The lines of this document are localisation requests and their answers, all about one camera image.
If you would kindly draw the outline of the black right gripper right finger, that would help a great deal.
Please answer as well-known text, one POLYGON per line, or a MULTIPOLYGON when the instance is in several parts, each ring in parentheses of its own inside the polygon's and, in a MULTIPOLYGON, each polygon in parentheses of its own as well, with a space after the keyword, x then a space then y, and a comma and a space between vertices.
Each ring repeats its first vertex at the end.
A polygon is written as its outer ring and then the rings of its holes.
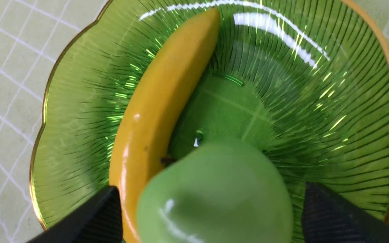
POLYGON ((320 183, 306 183, 301 225, 306 243, 389 243, 389 225, 320 183))

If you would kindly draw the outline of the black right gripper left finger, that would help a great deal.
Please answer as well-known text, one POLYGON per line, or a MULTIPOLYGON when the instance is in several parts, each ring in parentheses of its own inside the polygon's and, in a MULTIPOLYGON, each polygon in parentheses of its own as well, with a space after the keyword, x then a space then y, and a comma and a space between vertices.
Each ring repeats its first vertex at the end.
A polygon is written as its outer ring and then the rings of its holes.
POLYGON ((106 186, 30 243, 122 243, 119 191, 106 186))

